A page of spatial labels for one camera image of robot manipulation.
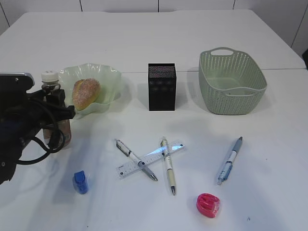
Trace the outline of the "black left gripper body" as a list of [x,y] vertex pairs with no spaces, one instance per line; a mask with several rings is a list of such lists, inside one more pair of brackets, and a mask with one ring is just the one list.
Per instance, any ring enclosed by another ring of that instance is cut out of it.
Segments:
[[29,161],[20,160],[22,151],[40,131],[44,111],[36,104],[46,94],[42,91],[0,93],[0,182],[10,181],[17,165],[36,164],[48,153]]

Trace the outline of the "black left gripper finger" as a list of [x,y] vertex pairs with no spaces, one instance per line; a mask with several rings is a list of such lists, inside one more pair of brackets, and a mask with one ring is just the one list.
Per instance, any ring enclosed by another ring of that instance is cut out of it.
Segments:
[[44,91],[38,90],[26,94],[28,99],[34,102],[65,108],[65,92],[63,89]]
[[72,105],[65,107],[41,104],[40,107],[44,112],[44,116],[40,123],[40,127],[43,129],[58,130],[58,122],[73,119],[75,116],[75,107]]

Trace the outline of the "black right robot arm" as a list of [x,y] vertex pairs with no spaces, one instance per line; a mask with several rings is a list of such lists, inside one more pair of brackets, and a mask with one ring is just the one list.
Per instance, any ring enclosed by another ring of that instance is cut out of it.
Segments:
[[306,69],[308,69],[308,49],[302,54],[302,58],[305,62]]

